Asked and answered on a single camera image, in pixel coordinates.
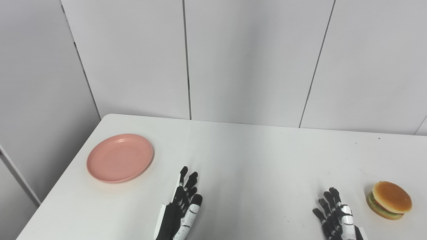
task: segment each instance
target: white wall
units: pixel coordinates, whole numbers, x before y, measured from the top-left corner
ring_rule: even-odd
[[[0,160],[0,239],[14,240],[36,206]]]
[[[0,33],[0,144],[43,200],[99,117],[58,0],[1,1]]]
[[[298,127],[333,0],[186,0],[195,120]]]
[[[101,117],[190,117],[180,0],[63,0]]]
[[[333,0],[186,0],[195,120],[298,127]],[[101,116],[188,118],[181,1],[64,0]],[[426,3],[337,0],[301,127],[414,134]]]
[[[337,0],[301,127],[414,134],[427,114],[426,9]]]

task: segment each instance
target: white table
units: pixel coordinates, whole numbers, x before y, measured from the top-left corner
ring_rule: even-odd
[[[146,137],[151,166],[107,184],[89,152],[121,133]],[[104,117],[18,240],[151,240],[177,173],[199,172],[204,201],[188,240],[323,239],[312,208],[335,186],[369,239],[426,239],[427,137],[297,129],[110,114]],[[399,221],[369,209],[379,180],[402,186],[413,210]]]

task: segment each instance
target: hamburger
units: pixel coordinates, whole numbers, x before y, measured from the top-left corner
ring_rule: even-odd
[[[409,194],[389,181],[375,184],[366,200],[375,213],[390,220],[398,220],[412,209]]]

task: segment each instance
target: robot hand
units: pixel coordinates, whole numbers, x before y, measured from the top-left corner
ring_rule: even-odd
[[[325,214],[318,209],[313,213],[322,224],[323,234],[327,240],[368,240],[363,228],[358,228],[353,223],[353,214],[346,204],[341,203],[339,192],[331,187],[323,193],[327,199],[319,199]]]
[[[183,167],[172,201],[168,205],[162,204],[154,230],[155,240],[184,240],[193,225],[203,198],[196,194],[197,172],[188,176],[184,186],[187,172],[188,168]]]

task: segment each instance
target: pink plate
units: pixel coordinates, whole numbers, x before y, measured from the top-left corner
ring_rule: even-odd
[[[151,163],[153,147],[144,137],[120,134],[100,142],[88,156],[89,173],[96,179],[119,183],[140,175]]]

